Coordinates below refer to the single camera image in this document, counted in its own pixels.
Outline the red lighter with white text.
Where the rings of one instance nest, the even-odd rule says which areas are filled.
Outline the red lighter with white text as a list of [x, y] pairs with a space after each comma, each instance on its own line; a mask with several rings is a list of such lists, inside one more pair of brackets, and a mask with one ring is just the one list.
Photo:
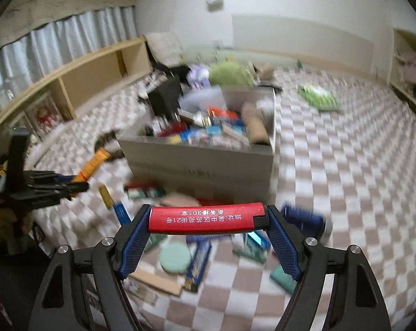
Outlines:
[[267, 229], [269, 214], [260, 202], [201, 207], [153, 207], [149, 231], [165, 235], [236, 234]]

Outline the orange tube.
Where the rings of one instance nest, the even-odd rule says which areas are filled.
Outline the orange tube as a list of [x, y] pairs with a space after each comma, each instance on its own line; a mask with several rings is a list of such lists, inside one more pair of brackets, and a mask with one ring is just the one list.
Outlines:
[[110, 153], [103, 148], [99, 148], [93, 157], [86, 162], [80, 172], [72, 179], [72, 182], [88, 181], [95, 171], [108, 160]]

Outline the small blue lighter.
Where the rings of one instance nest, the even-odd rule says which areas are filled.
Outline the small blue lighter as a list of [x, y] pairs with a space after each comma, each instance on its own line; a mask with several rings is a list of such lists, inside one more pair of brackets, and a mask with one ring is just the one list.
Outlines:
[[131, 222], [131, 218], [129, 217], [129, 214], [121, 201], [115, 202], [113, 204], [113, 210], [121, 225], [125, 225]]

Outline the wooden shelf unit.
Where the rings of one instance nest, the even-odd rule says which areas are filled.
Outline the wooden shelf unit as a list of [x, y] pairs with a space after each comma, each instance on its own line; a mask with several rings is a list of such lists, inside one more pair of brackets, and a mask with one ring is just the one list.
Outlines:
[[114, 88], [137, 81], [151, 71], [146, 38], [106, 46], [64, 64], [12, 99], [0, 112], [0, 127], [45, 88], [75, 118], [111, 95]]

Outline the green patterned lighter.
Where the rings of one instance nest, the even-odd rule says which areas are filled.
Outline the green patterned lighter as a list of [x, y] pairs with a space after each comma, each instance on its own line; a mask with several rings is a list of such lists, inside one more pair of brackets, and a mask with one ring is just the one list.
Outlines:
[[125, 193], [131, 200], [158, 199], [162, 198], [166, 194], [163, 188], [158, 187], [128, 188], [125, 190]]

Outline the wooden strip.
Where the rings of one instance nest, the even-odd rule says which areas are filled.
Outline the wooden strip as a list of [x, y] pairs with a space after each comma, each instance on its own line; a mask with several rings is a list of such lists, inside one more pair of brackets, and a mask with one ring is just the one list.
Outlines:
[[143, 271], [143, 270], [136, 270], [135, 272], [130, 273], [129, 276], [131, 276], [131, 278], [139, 282], [142, 282], [166, 294], [179, 297], [180, 294], [182, 293], [181, 284], [173, 281], [172, 279], [168, 279], [163, 276], [155, 275], [154, 273], [150, 273], [150, 272]]

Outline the dark blue glass jar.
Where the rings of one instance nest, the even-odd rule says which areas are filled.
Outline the dark blue glass jar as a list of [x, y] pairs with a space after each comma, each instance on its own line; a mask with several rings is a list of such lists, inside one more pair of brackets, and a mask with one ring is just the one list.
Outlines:
[[314, 237], [317, 241], [327, 242], [333, 230], [331, 219], [321, 214], [285, 204], [280, 213], [290, 224], [295, 225], [304, 237]]

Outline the grey curtain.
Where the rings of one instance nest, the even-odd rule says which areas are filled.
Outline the grey curtain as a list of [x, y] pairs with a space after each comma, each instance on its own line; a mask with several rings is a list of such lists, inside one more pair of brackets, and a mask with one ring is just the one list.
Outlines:
[[0, 111], [76, 58], [138, 36], [135, 7], [91, 10], [50, 22], [0, 48]]

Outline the mint green round disc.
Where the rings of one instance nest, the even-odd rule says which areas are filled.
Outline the mint green round disc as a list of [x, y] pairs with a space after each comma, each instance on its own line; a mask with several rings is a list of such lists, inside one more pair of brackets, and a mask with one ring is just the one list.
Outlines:
[[159, 253], [159, 263], [162, 269], [171, 274], [185, 273], [191, 260], [191, 251], [186, 244], [181, 242], [171, 242], [163, 246]]

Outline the black cardboard box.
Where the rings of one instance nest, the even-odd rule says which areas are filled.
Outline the black cardboard box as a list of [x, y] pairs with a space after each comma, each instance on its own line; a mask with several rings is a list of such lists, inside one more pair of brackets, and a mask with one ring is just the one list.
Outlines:
[[181, 95], [182, 87], [177, 78], [167, 79], [147, 94], [154, 115], [167, 120], [174, 119]]

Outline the matte blue lighter yellow logo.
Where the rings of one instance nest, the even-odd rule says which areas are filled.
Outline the matte blue lighter yellow logo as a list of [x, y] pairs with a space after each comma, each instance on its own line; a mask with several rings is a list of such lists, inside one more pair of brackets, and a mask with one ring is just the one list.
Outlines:
[[203, 281], [203, 276], [209, 261], [211, 249], [212, 243], [210, 241], [202, 241], [197, 243], [194, 257], [191, 260], [186, 272], [185, 283], [183, 286], [184, 290], [192, 293], [198, 292], [200, 284]]

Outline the checkered bed sheet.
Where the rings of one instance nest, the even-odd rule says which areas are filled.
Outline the checkered bed sheet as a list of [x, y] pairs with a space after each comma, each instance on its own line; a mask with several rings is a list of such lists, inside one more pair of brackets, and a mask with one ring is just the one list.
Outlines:
[[[277, 70], [276, 140], [270, 191], [285, 203], [331, 218], [330, 247], [361, 247], [383, 293], [391, 325], [416, 310], [416, 115], [390, 89], [322, 73]], [[322, 86], [339, 100], [341, 113], [319, 113], [297, 94], [299, 84]], [[73, 174], [91, 157], [97, 136], [131, 126], [144, 111], [137, 101], [144, 81], [116, 89], [73, 121], [37, 169]], [[90, 190], [71, 202], [36, 211], [37, 223], [56, 245], [94, 246], [118, 227], [98, 192], [107, 186], [131, 217], [143, 204], [124, 193], [131, 179], [125, 160], [103, 164]], [[155, 330], [274, 330], [289, 295], [265, 265], [233, 254], [240, 236], [212, 242], [200, 290], [179, 297], [160, 292], [154, 305], [133, 297], [142, 321]]]

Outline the white shoe box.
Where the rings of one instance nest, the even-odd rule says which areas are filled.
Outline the white shoe box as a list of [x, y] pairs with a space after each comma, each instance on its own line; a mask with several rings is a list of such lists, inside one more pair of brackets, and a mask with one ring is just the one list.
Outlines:
[[141, 135], [152, 122], [145, 112], [118, 137], [135, 178], [155, 181], [166, 191], [177, 191], [217, 201], [271, 202], [275, 155], [275, 92], [269, 87], [210, 87], [193, 90], [179, 101], [182, 110], [195, 114], [208, 107], [240, 112], [252, 104], [262, 113], [269, 145], [243, 144], [220, 133], [188, 141]]

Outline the green plush toy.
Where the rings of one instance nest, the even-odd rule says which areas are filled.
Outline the green plush toy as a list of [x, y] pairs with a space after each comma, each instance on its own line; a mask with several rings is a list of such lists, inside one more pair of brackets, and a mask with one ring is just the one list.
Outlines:
[[237, 61], [222, 61], [209, 67], [209, 82], [219, 86], [254, 86], [249, 69]]

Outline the green wet wipes pack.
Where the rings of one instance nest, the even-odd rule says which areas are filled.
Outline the green wet wipes pack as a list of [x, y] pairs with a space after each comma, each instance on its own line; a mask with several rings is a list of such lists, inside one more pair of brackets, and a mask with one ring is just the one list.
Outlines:
[[297, 93], [317, 111], [338, 111], [339, 102], [330, 91], [310, 84], [299, 84]]

